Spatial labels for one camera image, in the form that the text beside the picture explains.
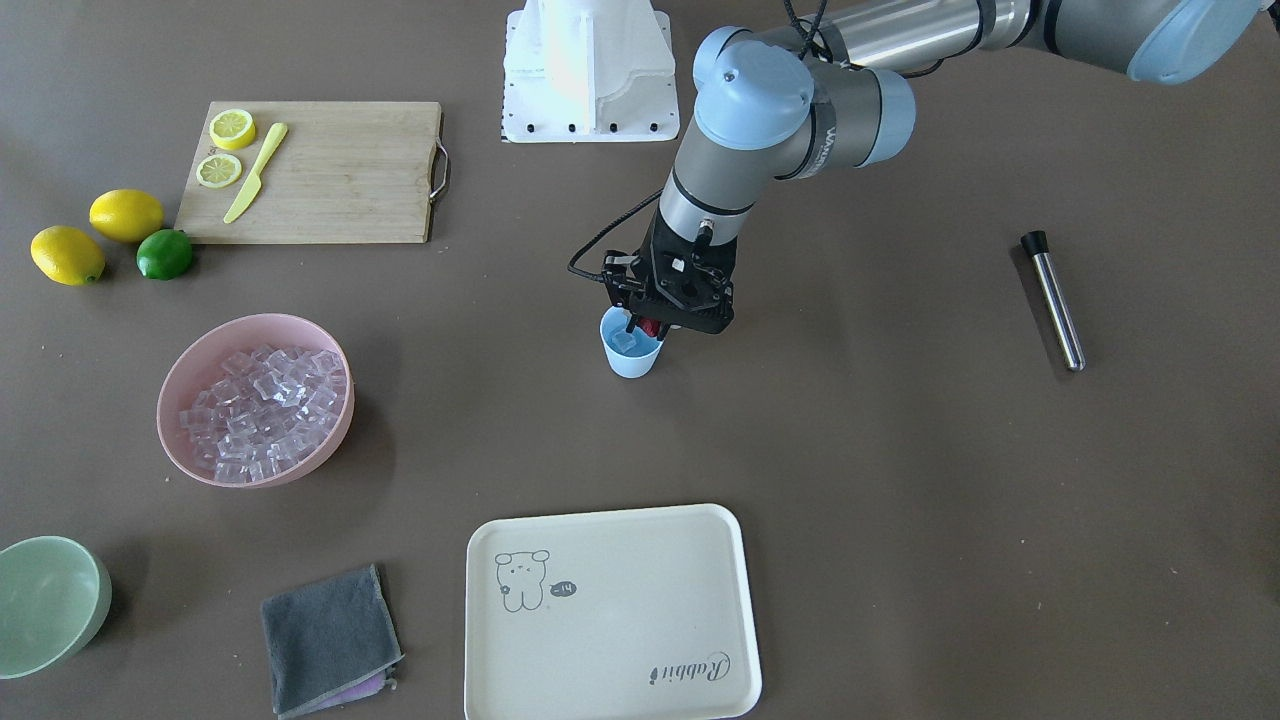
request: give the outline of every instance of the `whole yellow lemon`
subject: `whole yellow lemon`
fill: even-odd
[[[115,242],[142,242],[164,224],[164,205],[141,190],[113,190],[88,209],[88,223]]]
[[[49,279],[88,284],[102,277],[106,256],[84,231],[67,225],[45,228],[31,238],[31,259]]]

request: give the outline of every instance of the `bear drawing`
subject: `bear drawing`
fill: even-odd
[[[494,556],[498,564],[498,589],[502,591],[502,605],[507,612],[538,610],[543,603],[543,580],[547,579],[547,560],[552,556],[545,550],[536,552],[499,552]]]

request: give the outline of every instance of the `mint green bowl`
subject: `mint green bowl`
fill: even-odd
[[[0,680],[76,655],[102,626],[111,578],[73,539],[24,539],[0,552]]]

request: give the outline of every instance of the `towel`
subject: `towel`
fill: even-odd
[[[404,653],[372,565],[262,602],[280,720],[376,694]]]

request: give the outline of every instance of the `knife handle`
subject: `knife handle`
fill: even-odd
[[[287,132],[289,132],[289,126],[284,123],[271,124],[271,129],[266,131],[266,140],[262,141],[262,149],[257,151],[257,160],[253,160],[250,174],[257,176],[262,173],[262,168],[271,159],[275,149],[280,146],[280,141],[284,140],[284,133]]]

